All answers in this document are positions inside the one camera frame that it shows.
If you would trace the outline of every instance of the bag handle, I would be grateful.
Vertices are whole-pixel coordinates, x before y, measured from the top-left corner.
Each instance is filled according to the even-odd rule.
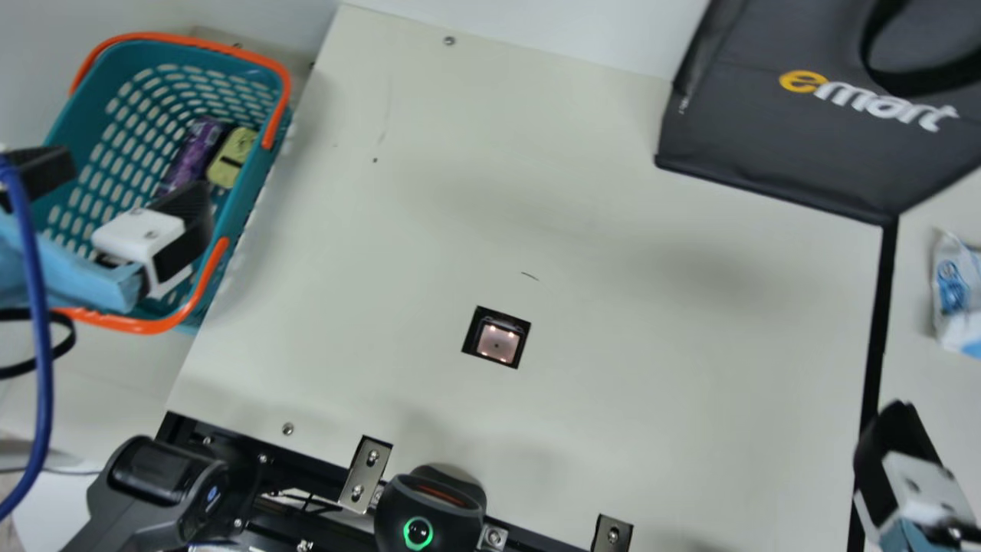
[[[266,127],[266,133],[262,136],[262,147],[269,150],[273,149],[273,144],[276,142],[276,132],[280,128],[280,119],[283,118],[283,113],[286,110],[286,104],[289,103],[289,95],[291,94],[289,71],[283,67],[283,64],[274,59],[267,58],[266,56],[260,56],[259,54],[248,50],[243,50],[241,48],[226,46],[225,44],[221,44],[219,42],[202,40],[201,38],[183,36],[180,34],[167,34],[165,32],[130,32],[129,34],[114,36],[96,46],[95,49],[88,54],[88,57],[85,58],[85,61],[78,69],[75,80],[72,82],[72,87],[69,89],[69,95],[75,93],[76,88],[78,88],[78,85],[85,79],[85,75],[88,74],[88,71],[92,68],[92,65],[95,64],[95,60],[98,59],[99,55],[101,55],[103,51],[110,46],[119,44],[120,42],[126,42],[128,40],[152,40],[156,42],[178,44],[181,46],[191,46],[194,48],[201,48],[203,50],[211,50],[212,52],[218,52],[220,54],[229,55],[240,60],[254,63],[275,73],[280,78],[283,89],[280,90],[280,101],[276,105],[276,110],[273,111],[273,117],[269,120],[269,124]]]
[[[896,96],[919,96],[981,81],[981,46],[942,65],[903,73],[873,69],[872,46],[882,30],[909,5],[909,0],[875,0],[861,38],[861,63],[869,77]]]
[[[181,306],[181,308],[172,312],[170,315],[159,320],[143,320],[140,318],[119,316],[117,314],[103,314],[97,310],[89,310],[80,306],[71,308],[57,308],[56,310],[79,322],[85,322],[86,324],[92,324],[93,326],[101,326],[103,328],[116,330],[118,332],[143,335],[164,333],[181,324],[181,322],[183,322],[184,319],[187,318],[192,311],[194,311],[197,304],[201,302],[201,296],[204,295],[204,291],[208,288],[208,285],[212,283],[211,277],[214,275],[215,269],[218,268],[218,263],[222,260],[222,256],[225,255],[225,251],[228,250],[228,248],[228,238],[222,237],[217,243],[215,243],[215,247],[212,249],[211,255],[208,257],[208,260],[205,262],[204,267],[201,270],[201,275],[198,277],[197,282],[194,283],[194,289],[191,292],[190,298],[187,299],[187,303]]]

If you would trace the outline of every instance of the green led ring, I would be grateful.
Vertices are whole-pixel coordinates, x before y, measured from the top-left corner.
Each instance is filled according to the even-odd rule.
[[[416,544],[415,542],[412,542],[412,539],[409,538],[409,526],[416,522],[422,522],[426,524],[426,527],[429,528],[429,537],[427,537],[426,542],[422,544]],[[405,546],[407,546],[409,550],[412,550],[412,552],[419,552],[423,548],[429,546],[431,542],[433,542],[433,524],[429,523],[429,520],[427,520],[426,518],[416,516],[415,518],[412,518],[408,522],[405,522],[405,526],[402,527],[402,538],[405,539]]]

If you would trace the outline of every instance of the screw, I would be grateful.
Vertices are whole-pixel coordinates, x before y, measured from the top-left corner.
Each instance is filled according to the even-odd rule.
[[[497,529],[491,529],[488,531],[488,542],[494,547],[500,545],[500,532]]]

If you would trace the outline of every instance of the white wall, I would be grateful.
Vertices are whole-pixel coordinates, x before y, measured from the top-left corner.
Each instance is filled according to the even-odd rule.
[[[708,0],[354,0],[351,3],[671,80]]]
[[[708,0],[353,0],[670,79]],[[0,142],[43,141],[85,54],[133,30],[219,28],[314,54],[338,0],[3,0]]]

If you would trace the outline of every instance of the yellow package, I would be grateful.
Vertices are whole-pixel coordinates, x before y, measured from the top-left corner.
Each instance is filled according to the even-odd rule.
[[[248,152],[252,150],[252,143],[255,142],[259,133],[245,127],[238,127],[229,133],[225,138],[215,160],[208,166],[206,173],[208,180],[215,186],[231,188],[238,179],[238,172],[241,171]]]

